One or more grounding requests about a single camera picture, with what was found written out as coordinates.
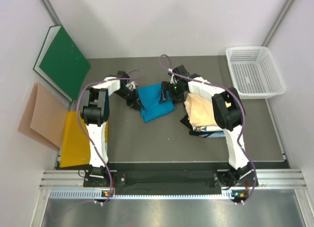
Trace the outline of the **blue t shirt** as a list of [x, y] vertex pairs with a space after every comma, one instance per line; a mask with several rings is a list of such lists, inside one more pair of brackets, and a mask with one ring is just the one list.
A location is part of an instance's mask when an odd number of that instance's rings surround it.
[[139, 98], [145, 108], [141, 109], [144, 123], [165, 116], [176, 109], [171, 99], [160, 102], [161, 93], [161, 83], [138, 88]]

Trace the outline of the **cream t shirt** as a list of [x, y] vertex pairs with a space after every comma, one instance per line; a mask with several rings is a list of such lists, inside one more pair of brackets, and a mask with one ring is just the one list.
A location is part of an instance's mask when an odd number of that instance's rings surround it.
[[188, 93], [184, 105], [192, 126], [218, 126], [209, 100], [198, 94]]

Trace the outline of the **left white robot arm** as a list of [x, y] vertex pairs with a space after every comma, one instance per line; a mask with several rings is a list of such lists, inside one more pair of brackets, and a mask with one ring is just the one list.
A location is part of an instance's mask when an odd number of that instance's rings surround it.
[[131, 78], [124, 71], [116, 75], [109, 75], [104, 80], [86, 85], [78, 99], [77, 119], [82, 119], [79, 126], [90, 144], [90, 161], [86, 179], [92, 177], [100, 186], [112, 182], [112, 175], [107, 165], [107, 139], [106, 128], [109, 119], [109, 97], [117, 94], [126, 101], [128, 107], [135, 110], [144, 110], [138, 94], [135, 78]]

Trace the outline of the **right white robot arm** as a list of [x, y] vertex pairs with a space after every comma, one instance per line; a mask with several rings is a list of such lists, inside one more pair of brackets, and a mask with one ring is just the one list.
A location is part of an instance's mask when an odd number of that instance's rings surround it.
[[195, 93], [209, 100], [214, 119], [225, 134], [231, 167], [229, 180], [236, 186], [244, 183], [254, 166], [245, 151], [243, 131], [246, 117], [237, 90], [212, 84], [197, 74], [179, 74], [172, 69], [168, 70], [168, 74], [171, 80], [162, 82], [160, 102], [181, 99], [184, 92]]

